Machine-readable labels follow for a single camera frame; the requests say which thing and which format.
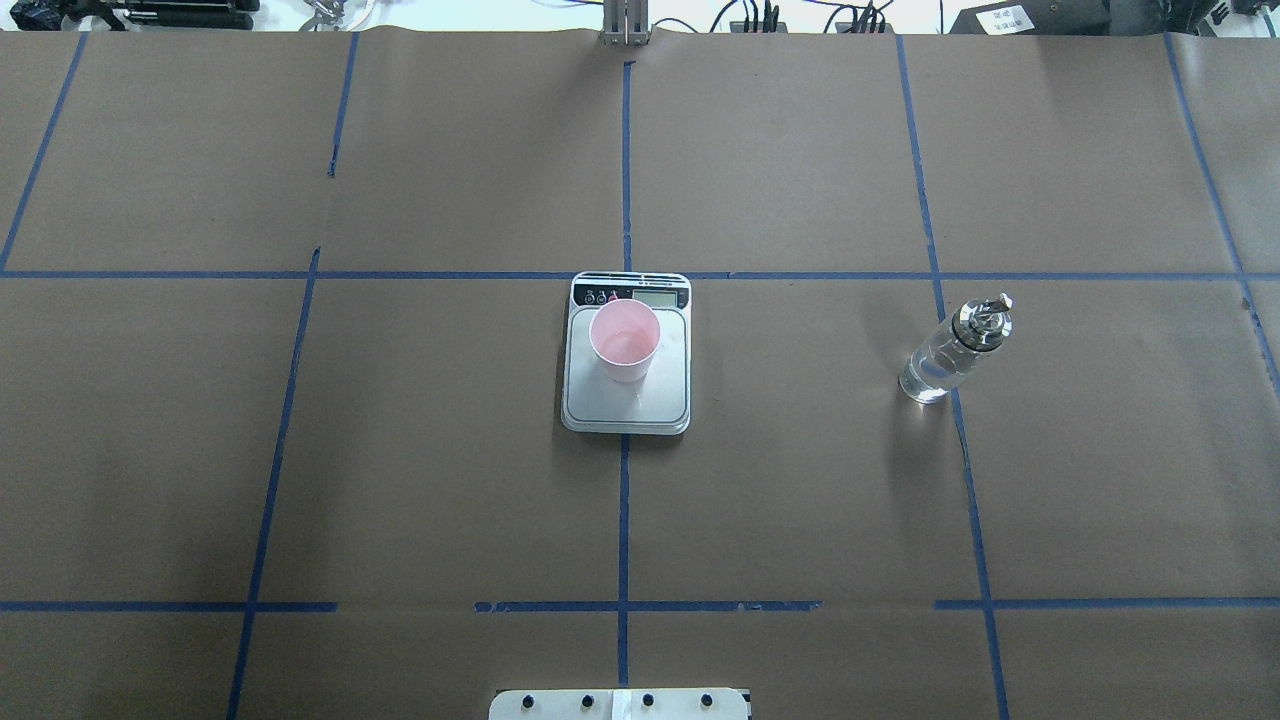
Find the glass bottle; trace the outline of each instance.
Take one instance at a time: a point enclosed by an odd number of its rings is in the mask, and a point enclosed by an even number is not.
[[[1014,299],[970,300],[915,348],[897,377],[911,400],[929,404],[946,396],[995,355],[1014,332]]]

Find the metal mount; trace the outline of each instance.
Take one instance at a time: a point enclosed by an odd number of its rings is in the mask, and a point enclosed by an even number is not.
[[[649,0],[604,0],[605,45],[649,45]]]
[[[303,0],[311,5],[311,19],[302,23],[298,32],[338,29],[342,24],[346,0]]]

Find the digital kitchen scale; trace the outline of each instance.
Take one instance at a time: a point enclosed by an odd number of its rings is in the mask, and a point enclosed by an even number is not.
[[[600,369],[588,329],[600,305],[639,300],[658,315],[662,340],[653,364],[635,383],[612,380]],[[570,284],[564,331],[564,392],[561,420],[580,433],[678,436],[689,427],[690,369],[689,278],[668,273],[579,273]]]

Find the clear liquid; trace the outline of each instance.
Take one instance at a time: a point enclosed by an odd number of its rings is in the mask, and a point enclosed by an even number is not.
[[[982,355],[961,345],[946,322],[915,348],[897,384],[916,402],[937,402],[973,373]]]

